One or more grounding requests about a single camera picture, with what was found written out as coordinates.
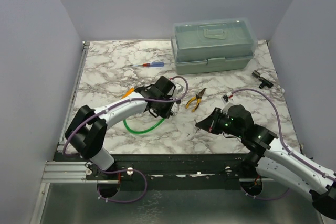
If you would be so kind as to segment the green cable lock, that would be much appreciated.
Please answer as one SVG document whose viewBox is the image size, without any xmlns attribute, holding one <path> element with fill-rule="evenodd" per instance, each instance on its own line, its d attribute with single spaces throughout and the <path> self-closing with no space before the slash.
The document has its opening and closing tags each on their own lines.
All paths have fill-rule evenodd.
<svg viewBox="0 0 336 224">
<path fill-rule="evenodd" d="M 164 122 L 170 119 L 162 117 L 153 117 L 150 114 L 137 114 L 123 120 L 125 129 L 135 135 L 150 133 L 160 127 Z"/>
</svg>

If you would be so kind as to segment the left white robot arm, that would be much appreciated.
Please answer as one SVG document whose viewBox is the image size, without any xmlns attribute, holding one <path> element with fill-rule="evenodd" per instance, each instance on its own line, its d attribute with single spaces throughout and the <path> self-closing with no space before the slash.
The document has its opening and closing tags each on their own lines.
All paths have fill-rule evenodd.
<svg viewBox="0 0 336 224">
<path fill-rule="evenodd" d="M 104 179 L 112 179 L 117 170 L 114 158 L 103 147 L 107 130 L 146 111 L 155 118 L 169 118 L 173 114 L 173 99 L 182 91 L 182 85 L 161 76 L 155 84 L 131 89 L 115 103 L 96 109 L 84 105 L 72 119 L 65 138 L 83 159 L 98 166 L 98 173 Z"/>
</svg>

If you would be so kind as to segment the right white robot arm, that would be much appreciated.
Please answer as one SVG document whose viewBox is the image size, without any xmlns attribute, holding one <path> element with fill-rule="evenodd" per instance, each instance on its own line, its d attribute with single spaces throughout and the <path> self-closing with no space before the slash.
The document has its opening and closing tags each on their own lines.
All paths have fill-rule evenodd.
<svg viewBox="0 0 336 224">
<path fill-rule="evenodd" d="M 274 132 L 254 123 L 242 105 L 215 108 L 195 126 L 212 134 L 239 138 L 250 151 L 241 165 L 246 177 L 259 174 L 271 178 L 302 194 L 319 213 L 335 219 L 335 171 L 282 143 Z"/>
</svg>

